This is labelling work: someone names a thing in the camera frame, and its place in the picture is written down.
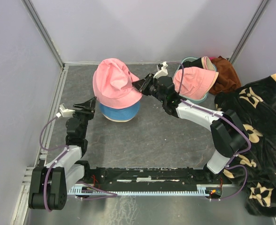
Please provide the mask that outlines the blue bucket hat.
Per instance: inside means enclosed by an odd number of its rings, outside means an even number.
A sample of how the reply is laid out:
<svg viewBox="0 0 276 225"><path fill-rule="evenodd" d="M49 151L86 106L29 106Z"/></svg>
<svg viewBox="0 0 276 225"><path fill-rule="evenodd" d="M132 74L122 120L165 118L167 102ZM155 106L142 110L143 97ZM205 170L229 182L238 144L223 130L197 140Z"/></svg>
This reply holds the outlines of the blue bucket hat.
<svg viewBox="0 0 276 225"><path fill-rule="evenodd" d="M100 111L103 115L115 120L128 120L134 118L140 109L140 102L136 102L134 105L123 108L114 109L99 103Z"/></svg>

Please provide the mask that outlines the pink bucket hat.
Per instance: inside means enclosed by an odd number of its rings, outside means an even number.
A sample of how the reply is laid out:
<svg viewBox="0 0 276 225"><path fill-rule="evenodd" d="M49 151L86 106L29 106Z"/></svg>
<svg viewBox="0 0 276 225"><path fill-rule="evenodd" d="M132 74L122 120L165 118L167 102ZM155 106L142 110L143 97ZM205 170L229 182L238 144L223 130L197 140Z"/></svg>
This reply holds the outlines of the pink bucket hat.
<svg viewBox="0 0 276 225"><path fill-rule="evenodd" d="M119 59L103 60L93 75L93 91L98 101L110 108L123 109L140 101L142 94L132 83L138 81Z"/></svg>
<svg viewBox="0 0 276 225"><path fill-rule="evenodd" d="M202 99L206 93L213 87L219 73L213 70L206 70L199 67L184 68L184 76L182 70L178 70L174 77L173 83L175 90L181 96L193 100Z"/></svg>

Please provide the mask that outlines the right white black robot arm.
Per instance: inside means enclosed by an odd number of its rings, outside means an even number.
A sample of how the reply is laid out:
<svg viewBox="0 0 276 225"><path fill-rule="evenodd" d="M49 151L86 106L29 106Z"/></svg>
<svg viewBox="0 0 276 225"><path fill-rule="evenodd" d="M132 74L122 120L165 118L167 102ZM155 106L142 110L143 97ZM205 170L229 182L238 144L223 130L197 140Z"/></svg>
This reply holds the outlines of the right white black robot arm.
<svg viewBox="0 0 276 225"><path fill-rule="evenodd" d="M145 96L153 96L162 103L164 111L176 118L192 121L211 131L215 152L207 162L203 178L215 183L220 172L230 165L234 157L250 150L251 143L240 118L233 110L214 111L196 105L180 96L171 77L155 78L148 74L132 83Z"/></svg>

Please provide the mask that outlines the beige bucket hat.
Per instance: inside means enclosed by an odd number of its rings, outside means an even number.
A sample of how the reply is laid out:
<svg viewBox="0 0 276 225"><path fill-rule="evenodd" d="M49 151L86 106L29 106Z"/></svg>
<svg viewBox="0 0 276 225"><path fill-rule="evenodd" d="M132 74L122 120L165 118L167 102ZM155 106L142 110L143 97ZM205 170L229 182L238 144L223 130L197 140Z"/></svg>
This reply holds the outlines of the beige bucket hat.
<svg viewBox="0 0 276 225"><path fill-rule="evenodd" d="M115 120L115 119L112 119L112 118L107 117L107 116L105 116L105 115L104 115L104 117L105 117L106 119L110 120L110 121L113 121L113 122L119 122L119 123L129 122L130 120L132 120L132 119L133 119L133 118L131 118L131 119L128 119L128 120Z"/></svg>

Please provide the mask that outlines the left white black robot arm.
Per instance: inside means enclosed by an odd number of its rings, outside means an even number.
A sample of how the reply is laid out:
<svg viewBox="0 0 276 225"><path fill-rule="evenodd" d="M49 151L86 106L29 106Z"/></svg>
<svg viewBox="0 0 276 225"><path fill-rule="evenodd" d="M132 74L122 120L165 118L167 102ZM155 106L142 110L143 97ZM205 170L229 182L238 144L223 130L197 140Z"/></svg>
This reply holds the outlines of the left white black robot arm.
<svg viewBox="0 0 276 225"><path fill-rule="evenodd" d="M59 106L59 112L48 124L59 118L66 121L65 144L62 152L50 163L35 167L31 175L28 206L35 210L62 210L67 192L78 182L86 183L92 177L89 164L82 159L87 151L88 122L94 118L96 97L74 104L73 109Z"/></svg>

